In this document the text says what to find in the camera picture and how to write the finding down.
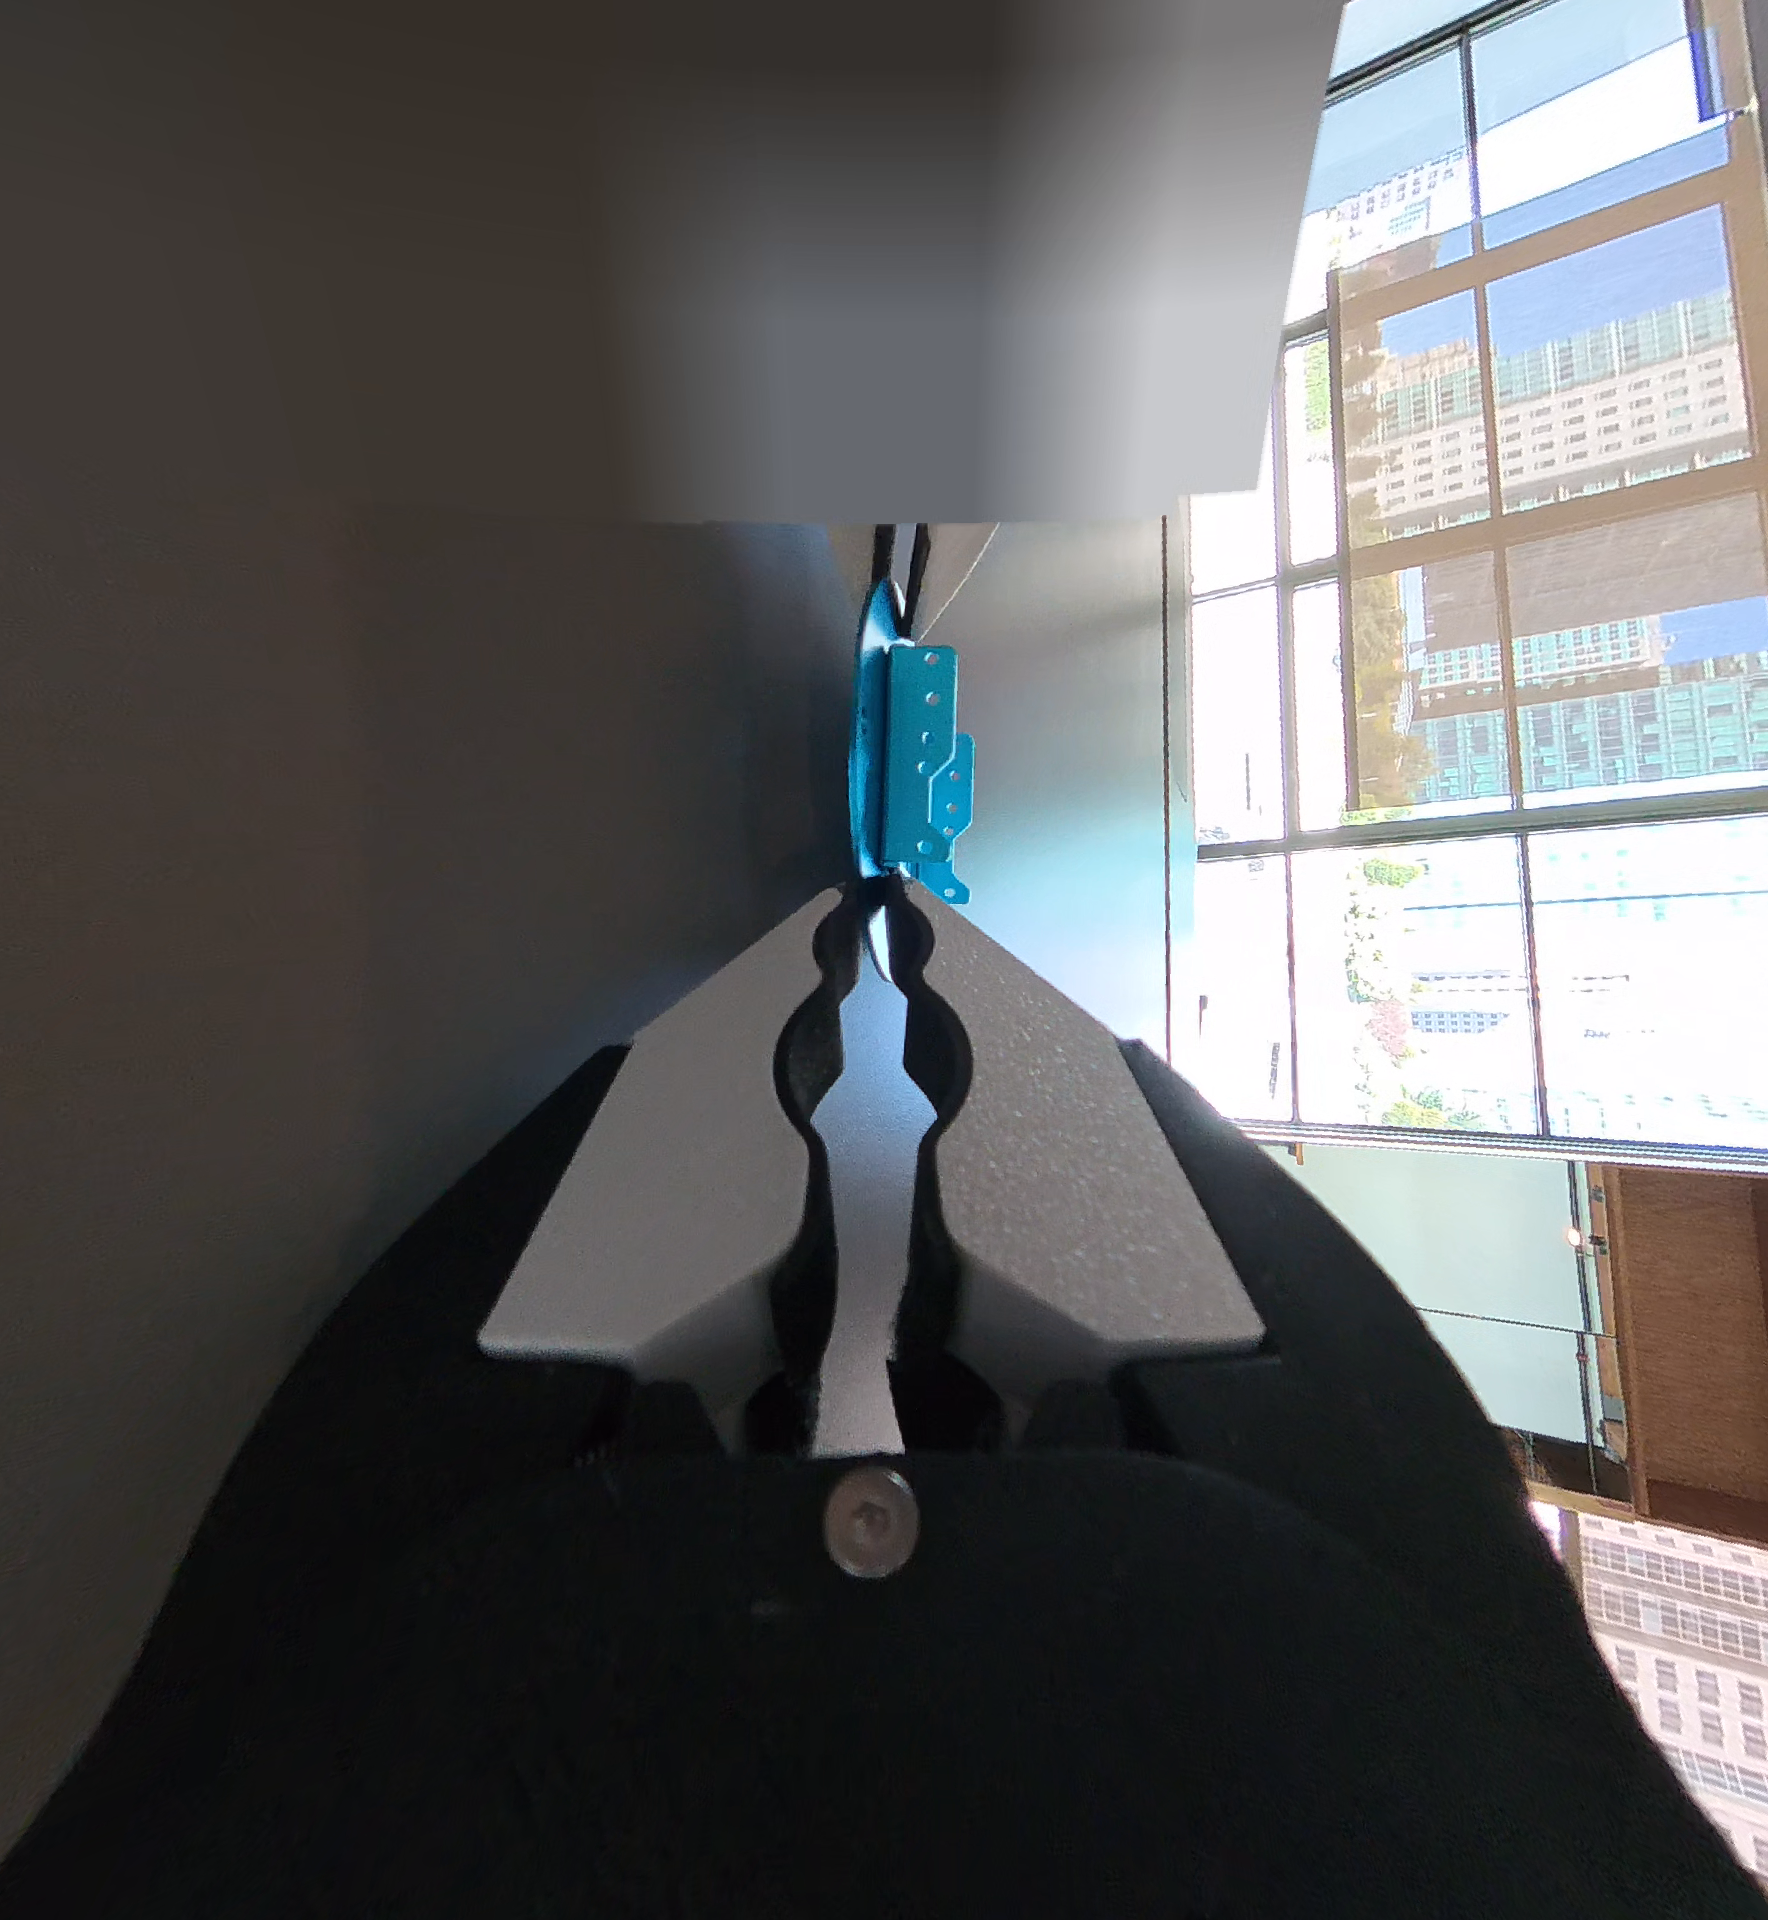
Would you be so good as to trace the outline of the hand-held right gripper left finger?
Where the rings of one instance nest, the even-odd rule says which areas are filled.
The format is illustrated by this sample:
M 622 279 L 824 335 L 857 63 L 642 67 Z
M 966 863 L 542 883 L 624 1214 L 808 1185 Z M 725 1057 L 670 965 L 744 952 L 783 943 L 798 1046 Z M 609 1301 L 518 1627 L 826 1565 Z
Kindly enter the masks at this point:
M 478 1331 L 486 1356 L 612 1361 L 741 1427 L 780 1363 L 769 1282 L 807 1194 L 774 1052 L 838 899 L 808 899 L 633 1037 Z

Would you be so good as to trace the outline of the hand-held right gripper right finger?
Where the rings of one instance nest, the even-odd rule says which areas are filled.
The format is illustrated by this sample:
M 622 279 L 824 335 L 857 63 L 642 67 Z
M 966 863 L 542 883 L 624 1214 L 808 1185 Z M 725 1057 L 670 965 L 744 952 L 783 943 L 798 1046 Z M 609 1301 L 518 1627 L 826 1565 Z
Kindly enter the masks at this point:
M 891 1384 L 905 1427 L 997 1427 L 1125 1361 L 1264 1328 L 1097 1020 L 914 882 L 891 888 L 919 1146 Z

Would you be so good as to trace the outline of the blue disc with square bracket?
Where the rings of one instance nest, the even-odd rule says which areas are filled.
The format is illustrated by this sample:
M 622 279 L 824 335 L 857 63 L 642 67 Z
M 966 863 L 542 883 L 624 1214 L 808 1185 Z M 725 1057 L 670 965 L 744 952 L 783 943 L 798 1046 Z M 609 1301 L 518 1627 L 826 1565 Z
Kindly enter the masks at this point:
M 891 577 L 857 633 L 847 802 L 859 878 L 906 876 L 939 899 L 969 899 L 954 855 L 972 823 L 973 740 L 958 729 L 955 649 L 908 639 Z

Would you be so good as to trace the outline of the grey desk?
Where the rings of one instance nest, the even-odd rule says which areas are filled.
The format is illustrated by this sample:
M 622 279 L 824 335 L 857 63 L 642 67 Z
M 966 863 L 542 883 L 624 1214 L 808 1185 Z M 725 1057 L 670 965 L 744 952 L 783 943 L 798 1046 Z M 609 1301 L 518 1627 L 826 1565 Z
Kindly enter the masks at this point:
M 826 882 L 869 560 L 0 495 L 0 1857 L 325 1309 Z

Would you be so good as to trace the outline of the frosted glass partition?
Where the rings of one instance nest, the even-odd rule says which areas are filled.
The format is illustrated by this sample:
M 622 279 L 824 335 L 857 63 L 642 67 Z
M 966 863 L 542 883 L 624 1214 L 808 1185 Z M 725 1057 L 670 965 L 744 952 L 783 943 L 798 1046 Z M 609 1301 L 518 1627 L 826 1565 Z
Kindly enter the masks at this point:
M 1273 1154 L 1419 1309 L 1493 1423 L 1587 1438 L 1567 1163 L 1316 1142 Z

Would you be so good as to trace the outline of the large glass window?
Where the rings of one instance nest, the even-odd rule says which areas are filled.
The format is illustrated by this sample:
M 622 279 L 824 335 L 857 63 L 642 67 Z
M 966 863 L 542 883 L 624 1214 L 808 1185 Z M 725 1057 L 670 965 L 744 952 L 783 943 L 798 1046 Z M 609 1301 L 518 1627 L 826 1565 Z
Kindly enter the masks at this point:
M 1768 1892 L 1768 1548 L 1532 1507 L 1644 1729 Z
M 1768 4 L 1353 4 L 1169 540 L 1208 1098 L 1768 1167 Z

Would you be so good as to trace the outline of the wooden cabinet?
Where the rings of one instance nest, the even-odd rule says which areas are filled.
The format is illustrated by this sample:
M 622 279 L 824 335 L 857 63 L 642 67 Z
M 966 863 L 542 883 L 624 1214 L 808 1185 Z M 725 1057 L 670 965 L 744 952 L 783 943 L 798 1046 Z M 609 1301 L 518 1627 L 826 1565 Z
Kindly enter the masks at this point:
M 1768 1545 L 1768 1175 L 1589 1164 L 1629 1500 Z

